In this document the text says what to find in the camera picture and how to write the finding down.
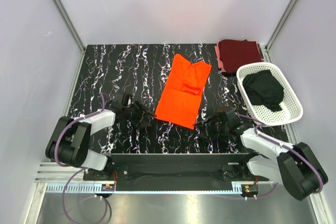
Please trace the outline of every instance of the marble tabletop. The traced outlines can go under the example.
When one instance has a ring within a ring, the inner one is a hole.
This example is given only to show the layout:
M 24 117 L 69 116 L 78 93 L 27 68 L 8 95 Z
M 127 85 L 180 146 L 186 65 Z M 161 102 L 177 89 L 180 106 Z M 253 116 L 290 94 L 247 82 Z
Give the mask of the marble tabletop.
M 197 120 L 229 106 L 240 114 L 247 109 L 234 74 L 223 75 L 217 67 L 215 44 L 88 45 L 70 105 L 69 116 L 88 114 L 101 108 L 99 94 L 132 94 L 153 112 L 160 100 L 175 54 L 191 63 L 212 65 Z M 152 126 L 137 130 L 119 122 L 91 137 L 90 148 L 100 153 L 237 153 L 234 143 L 224 139 L 200 140 L 197 129 L 156 119 Z M 264 132 L 288 141 L 285 128 L 275 126 Z

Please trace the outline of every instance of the stack of folded clothes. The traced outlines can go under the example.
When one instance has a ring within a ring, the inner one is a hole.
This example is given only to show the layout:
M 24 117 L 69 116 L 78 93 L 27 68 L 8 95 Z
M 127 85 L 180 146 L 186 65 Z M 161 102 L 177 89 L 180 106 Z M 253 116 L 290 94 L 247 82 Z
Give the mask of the stack of folded clothes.
M 215 46 L 218 68 L 235 73 L 243 65 L 262 62 L 255 41 L 224 39 Z

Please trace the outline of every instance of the white plastic basket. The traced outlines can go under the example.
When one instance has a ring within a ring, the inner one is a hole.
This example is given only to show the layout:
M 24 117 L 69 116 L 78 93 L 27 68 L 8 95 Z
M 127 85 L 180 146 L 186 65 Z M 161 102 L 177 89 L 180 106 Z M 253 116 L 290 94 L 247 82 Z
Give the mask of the white plastic basket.
M 243 87 L 243 79 L 251 73 L 257 73 L 262 70 L 270 70 L 272 75 L 283 86 L 284 98 L 280 103 L 281 111 L 273 112 L 264 105 L 252 105 Z M 302 105 L 289 85 L 281 70 L 274 64 L 268 62 L 259 62 L 244 65 L 237 71 L 238 88 L 241 92 L 247 110 L 252 118 L 261 121 L 265 125 L 275 126 L 292 123 L 299 120 L 303 115 Z

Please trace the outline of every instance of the orange garment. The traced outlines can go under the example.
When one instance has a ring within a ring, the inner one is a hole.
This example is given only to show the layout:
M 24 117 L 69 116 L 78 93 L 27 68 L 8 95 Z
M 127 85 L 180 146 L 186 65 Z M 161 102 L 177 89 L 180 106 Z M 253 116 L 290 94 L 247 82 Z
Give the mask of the orange garment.
M 156 118 L 194 129 L 210 70 L 211 65 L 205 62 L 191 64 L 182 55 L 175 55 L 156 108 Z

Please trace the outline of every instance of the black cloth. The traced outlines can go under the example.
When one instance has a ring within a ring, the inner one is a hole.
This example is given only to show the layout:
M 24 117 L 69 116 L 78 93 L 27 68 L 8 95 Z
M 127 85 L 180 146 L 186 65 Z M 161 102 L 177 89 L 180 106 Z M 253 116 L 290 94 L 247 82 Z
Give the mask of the black cloth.
M 265 105 L 273 112 L 282 110 L 279 103 L 284 99 L 284 89 L 270 70 L 248 74 L 243 87 L 252 105 Z

